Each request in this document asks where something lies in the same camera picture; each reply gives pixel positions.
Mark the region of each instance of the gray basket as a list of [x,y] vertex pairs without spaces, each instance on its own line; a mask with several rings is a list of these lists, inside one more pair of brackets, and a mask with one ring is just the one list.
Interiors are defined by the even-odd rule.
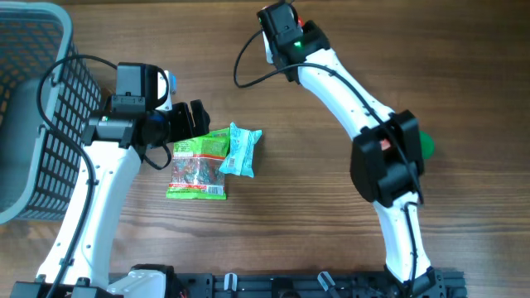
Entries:
[[[48,3],[0,2],[0,224],[60,220],[75,187],[80,157],[39,127],[36,86],[56,60],[77,53],[72,21]],[[82,123],[102,101],[83,60],[54,69],[43,89],[46,116],[80,144]]]

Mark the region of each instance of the wooden table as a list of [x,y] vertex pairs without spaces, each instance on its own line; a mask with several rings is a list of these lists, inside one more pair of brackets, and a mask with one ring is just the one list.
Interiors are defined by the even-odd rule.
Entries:
[[[143,165],[113,244],[113,272],[163,263],[178,272],[382,270],[373,207],[349,178],[350,142],[312,94],[278,75],[250,89],[234,60],[267,2],[65,6],[82,53],[159,65],[175,101],[202,99],[210,128],[262,129],[255,179],[229,176],[226,201],[165,198],[171,169]],[[530,292],[530,7],[525,2],[296,2],[344,67],[382,103],[410,109],[436,142],[420,212],[433,266],[464,271],[470,297]],[[90,64],[102,86],[114,73]],[[261,41],[239,78],[272,68]],[[162,162],[161,151],[150,153]],[[0,228],[0,292],[31,281],[60,225]]]

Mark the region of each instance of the light blue tissue pack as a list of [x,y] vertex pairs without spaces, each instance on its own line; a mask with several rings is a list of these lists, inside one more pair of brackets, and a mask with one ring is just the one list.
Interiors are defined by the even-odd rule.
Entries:
[[219,170],[225,174],[247,175],[254,177],[252,159],[254,145],[262,136],[262,131],[251,132],[230,124],[230,153],[223,161]]

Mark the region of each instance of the green snack package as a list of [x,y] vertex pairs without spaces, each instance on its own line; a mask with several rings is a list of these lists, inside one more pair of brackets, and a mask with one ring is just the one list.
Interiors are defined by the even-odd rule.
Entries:
[[226,199],[224,174],[219,171],[230,144],[230,129],[176,142],[169,199]]

